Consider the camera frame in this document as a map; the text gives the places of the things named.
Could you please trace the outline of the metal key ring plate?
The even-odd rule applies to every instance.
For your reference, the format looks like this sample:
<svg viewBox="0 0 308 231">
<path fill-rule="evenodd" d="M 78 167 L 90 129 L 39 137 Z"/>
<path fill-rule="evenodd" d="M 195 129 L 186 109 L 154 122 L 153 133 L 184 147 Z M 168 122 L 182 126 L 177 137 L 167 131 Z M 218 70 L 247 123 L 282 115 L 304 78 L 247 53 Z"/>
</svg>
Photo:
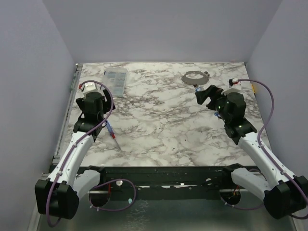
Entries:
<svg viewBox="0 0 308 231">
<path fill-rule="evenodd" d="M 188 71 L 181 80 L 188 85 L 204 85 L 209 81 L 210 74 L 205 71 Z"/>
</svg>

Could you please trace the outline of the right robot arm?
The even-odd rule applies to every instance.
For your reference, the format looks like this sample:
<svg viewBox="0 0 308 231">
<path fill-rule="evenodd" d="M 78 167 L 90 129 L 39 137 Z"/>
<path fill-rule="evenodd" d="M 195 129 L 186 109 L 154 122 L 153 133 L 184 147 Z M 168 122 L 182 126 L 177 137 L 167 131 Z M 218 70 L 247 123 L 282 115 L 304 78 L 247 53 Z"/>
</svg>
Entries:
<svg viewBox="0 0 308 231">
<path fill-rule="evenodd" d="M 221 183 L 226 188 L 241 186 L 260 199 L 275 219 L 292 216 L 308 205 L 308 180 L 296 176 L 264 144 L 255 127 L 245 118 L 246 102 L 238 90 L 223 90 L 215 85 L 197 88 L 197 103 L 206 99 L 207 108 L 215 111 L 224 121 L 226 134 L 254 161 L 264 178 L 256 176 L 246 167 L 233 164 L 225 168 Z"/>
</svg>

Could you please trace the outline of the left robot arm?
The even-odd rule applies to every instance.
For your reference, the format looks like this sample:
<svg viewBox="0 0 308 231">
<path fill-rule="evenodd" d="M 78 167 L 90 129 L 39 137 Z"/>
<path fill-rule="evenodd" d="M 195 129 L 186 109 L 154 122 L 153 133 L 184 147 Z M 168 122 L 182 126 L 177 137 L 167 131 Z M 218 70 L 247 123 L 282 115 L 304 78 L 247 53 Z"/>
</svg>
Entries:
<svg viewBox="0 0 308 231">
<path fill-rule="evenodd" d="M 101 190 L 106 185 L 103 170 L 87 167 L 80 178 L 80 165 L 115 109 L 108 90 L 87 92 L 76 100 L 82 111 L 74 124 L 71 141 L 61 160 L 46 180 L 38 180 L 35 196 L 40 214 L 72 219 L 80 199 L 90 188 Z"/>
</svg>

